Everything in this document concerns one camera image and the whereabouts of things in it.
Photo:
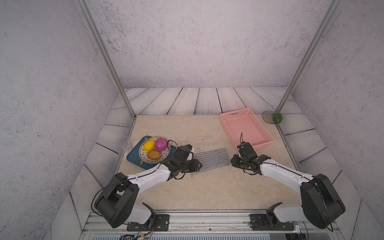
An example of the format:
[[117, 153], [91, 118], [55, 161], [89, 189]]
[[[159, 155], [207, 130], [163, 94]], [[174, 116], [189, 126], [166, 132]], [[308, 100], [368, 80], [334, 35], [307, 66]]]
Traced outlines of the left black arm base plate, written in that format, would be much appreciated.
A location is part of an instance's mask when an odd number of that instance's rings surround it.
[[169, 229], [170, 215], [153, 215], [145, 224], [129, 223], [128, 232], [167, 232]]

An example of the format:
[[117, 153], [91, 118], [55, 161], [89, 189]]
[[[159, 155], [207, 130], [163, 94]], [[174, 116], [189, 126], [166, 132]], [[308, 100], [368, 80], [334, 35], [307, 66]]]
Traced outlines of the yellow lemon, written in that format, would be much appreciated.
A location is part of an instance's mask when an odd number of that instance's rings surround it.
[[153, 149], [155, 149], [155, 141], [154, 140], [148, 140], [143, 144], [143, 150], [145, 152], [149, 152]]

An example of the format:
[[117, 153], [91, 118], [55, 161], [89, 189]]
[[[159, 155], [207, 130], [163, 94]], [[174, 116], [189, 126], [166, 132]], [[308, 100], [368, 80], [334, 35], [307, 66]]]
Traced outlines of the pink plastic basket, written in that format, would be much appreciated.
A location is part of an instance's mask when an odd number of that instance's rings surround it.
[[275, 141], [250, 108], [223, 113], [220, 118], [221, 125], [234, 148], [241, 142], [248, 142], [257, 151]]

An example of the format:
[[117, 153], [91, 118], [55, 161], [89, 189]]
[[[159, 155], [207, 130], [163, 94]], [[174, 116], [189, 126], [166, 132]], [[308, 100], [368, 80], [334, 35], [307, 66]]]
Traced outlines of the green ball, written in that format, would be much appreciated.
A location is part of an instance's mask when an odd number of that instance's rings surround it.
[[278, 125], [283, 121], [283, 116], [280, 113], [275, 113], [273, 115], [273, 122], [274, 124]]

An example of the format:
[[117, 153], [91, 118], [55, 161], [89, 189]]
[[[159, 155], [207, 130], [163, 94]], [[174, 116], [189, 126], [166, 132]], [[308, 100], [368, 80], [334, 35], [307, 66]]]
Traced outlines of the patterned round plate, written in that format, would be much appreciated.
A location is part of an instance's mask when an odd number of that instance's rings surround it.
[[171, 145], [164, 137], [144, 137], [139, 143], [140, 166], [144, 163], [157, 164], [171, 153]]

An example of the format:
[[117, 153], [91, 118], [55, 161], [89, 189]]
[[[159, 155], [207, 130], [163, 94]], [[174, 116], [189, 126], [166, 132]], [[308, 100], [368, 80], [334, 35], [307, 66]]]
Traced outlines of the grey round coaster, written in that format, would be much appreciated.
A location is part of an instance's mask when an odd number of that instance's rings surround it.
[[273, 111], [264, 111], [262, 113], [263, 120], [268, 124], [275, 124], [274, 122], [274, 112]]

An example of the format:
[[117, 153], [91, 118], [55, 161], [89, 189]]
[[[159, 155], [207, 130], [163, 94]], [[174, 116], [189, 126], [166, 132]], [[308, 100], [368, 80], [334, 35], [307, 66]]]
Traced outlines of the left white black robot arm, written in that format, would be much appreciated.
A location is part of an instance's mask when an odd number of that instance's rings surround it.
[[117, 173], [96, 193], [92, 210], [96, 210], [112, 228], [131, 223], [152, 230], [156, 212], [148, 204], [136, 205], [137, 197], [160, 183], [178, 180], [179, 174], [198, 172], [203, 165], [194, 158], [194, 151], [191, 145], [179, 146], [173, 155], [149, 170], [130, 176]]

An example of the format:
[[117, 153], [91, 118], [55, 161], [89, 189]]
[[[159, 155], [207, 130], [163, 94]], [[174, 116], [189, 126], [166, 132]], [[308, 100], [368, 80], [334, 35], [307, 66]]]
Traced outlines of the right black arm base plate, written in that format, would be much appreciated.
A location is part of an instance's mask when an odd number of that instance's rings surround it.
[[250, 214], [250, 228], [253, 231], [293, 231], [293, 223], [280, 222], [273, 214]]

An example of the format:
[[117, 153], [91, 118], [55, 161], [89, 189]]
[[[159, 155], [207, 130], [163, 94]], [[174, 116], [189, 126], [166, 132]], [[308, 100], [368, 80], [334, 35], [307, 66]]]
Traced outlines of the purple ball fruit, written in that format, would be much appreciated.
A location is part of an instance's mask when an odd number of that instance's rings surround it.
[[164, 138], [158, 138], [155, 140], [155, 149], [162, 152], [168, 148], [168, 141]]

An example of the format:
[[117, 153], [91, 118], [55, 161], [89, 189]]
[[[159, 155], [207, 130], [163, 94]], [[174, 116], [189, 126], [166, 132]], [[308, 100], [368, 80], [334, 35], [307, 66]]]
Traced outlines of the left aluminium frame post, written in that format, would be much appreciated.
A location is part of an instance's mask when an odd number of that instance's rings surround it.
[[104, 64], [106, 65], [109, 74], [118, 90], [119, 95], [122, 98], [122, 101], [125, 105], [125, 107], [128, 109], [130, 116], [135, 120], [137, 118], [137, 115], [135, 114], [130, 101], [126, 95], [126, 92], [123, 88], [123, 85], [120, 81], [120, 78], [118, 76], [118, 73], [112, 63], [112, 60], [108, 54], [108, 51], [103, 43], [103, 40], [101, 38], [101, 35], [98, 31], [98, 28], [95, 24], [95, 21], [91, 15], [91, 12], [87, 6], [86, 1], [84, 0], [76, 0], [76, 4], [78, 5], [79, 11], [82, 14], [82, 17], [85, 21], [85, 24], [93, 38], [94, 43], [96, 44], [98, 51], [103, 59]]

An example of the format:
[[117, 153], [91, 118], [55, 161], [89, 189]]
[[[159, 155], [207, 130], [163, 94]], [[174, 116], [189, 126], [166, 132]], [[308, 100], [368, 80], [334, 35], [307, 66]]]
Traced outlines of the grey striped square dishcloth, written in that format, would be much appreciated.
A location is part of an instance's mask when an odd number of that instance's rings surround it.
[[195, 174], [228, 166], [230, 164], [230, 158], [226, 149], [198, 153], [194, 156], [194, 159], [197, 159], [202, 164], [200, 170], [195, 172]]

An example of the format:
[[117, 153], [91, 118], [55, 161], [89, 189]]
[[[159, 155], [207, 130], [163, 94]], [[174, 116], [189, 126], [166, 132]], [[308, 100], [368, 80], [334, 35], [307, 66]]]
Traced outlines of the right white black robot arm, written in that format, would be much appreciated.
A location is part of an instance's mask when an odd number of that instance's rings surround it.
[[266, 155], [234, 155], [231, 165], [249, 175], [272, 178], [301, 196], [301, 203], [277, 203], [267, 211], [271, 227], [277, 223], [310, 222], [319, 229], [326, 229], [346, 212], [346, 207], [329, 178], [323, 174], [305, 174], [281, 165]]

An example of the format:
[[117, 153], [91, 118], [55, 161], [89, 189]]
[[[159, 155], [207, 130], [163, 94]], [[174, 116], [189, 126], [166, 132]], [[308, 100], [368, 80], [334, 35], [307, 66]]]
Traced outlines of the aluminium frame post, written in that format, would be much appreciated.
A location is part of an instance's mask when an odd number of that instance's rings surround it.
[[293, 93], [295, 87], [297, 86], [300, 78], [302, 77], [303, 73], [305, 72], [306, 67], [308, 66], [309, 62], [311, 61], [314, 53], [316, 52], [316, 48], [321, 42], [323, 36], [327, 32], [328, 27], [330, 26], [333, 18], [335, 17], [335, 14], [337, 13], [342, 1], [341, 0], [332, 0], [330, 2], [330, 5], [322, 19], [322, 21], [319, 24], [319, 27], [317, 28], [300, 64], [298, 65], [292, 79], [290, 80], [286, 91], [275, 110], [275, 114], [281, 113], [283, 108], [286, 105], [286, 102], [288, 101], [290, 95]]
[[91, 15], [91, 12], [87, 6], [86, 1], [84, 0], [76, 0], [76, 4], [78, 5], [79, 11], [82, 14], [82, 17], [85, 21], [85, 24], [93, 38], [94, 43], [96, 44], [98, 51], [103, 59], [104, 64], [106, 65], [109, 74], [118, 90], [119, 95], [122, 98], [122, 101], [125, 105], [125, 107], [128, 109], [130, 116], [135, 120], [137, 118], [137, 115], [135, 114], [130, 101], [126, 95], [126, 92], [123, 88], [123, 85], [120, 81], [120, 78], [118, 76], [118, 73], [112, 63], [112, 60], [108, 54], [108, 51], [103, 43], [103, 40], [101, 38], [101, 35], [98, 31], [98, 28], [95, 24], [95, 21]]

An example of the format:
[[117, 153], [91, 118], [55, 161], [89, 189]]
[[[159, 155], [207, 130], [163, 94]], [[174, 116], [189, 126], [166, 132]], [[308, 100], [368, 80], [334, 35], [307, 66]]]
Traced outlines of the teal rubber mat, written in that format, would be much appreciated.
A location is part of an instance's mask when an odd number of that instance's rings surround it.
[[127, 155], [127, 161], [139, 166], [145, 170], [148, 170], [150, 168], [153, 168], [161, 161], [168, 158], [170, 155], [173, 155], [176, 152], [177, 147], [171, 145], [169, 149], [165, 149], [162, 151], [162, 156], [159, 160], [150, 160], [147, 157], [148, 152], [144, 151], [144, 144], [148, 141], [156, 141], [161, 137], [151, 137], [151, 136], [144, 136], [139, 143], [131, 150], [131, 152]]

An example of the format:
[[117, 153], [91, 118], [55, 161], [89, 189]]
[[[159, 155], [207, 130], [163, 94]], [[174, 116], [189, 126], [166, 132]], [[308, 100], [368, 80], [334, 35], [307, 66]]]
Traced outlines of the brown potato fruit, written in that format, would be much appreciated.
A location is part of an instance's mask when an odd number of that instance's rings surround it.
[[151, 150], [151, 151], [149, 151], [149, 152], [147, 153], [147, 158], [148, 158], [149, 160], [158, 161], [158, 160], [161, 159], [161, 157], [162, 157], [162, 153], [159, 152], [159, 151], [156, 150], [156, 149], [153, 149], [153, 150]]

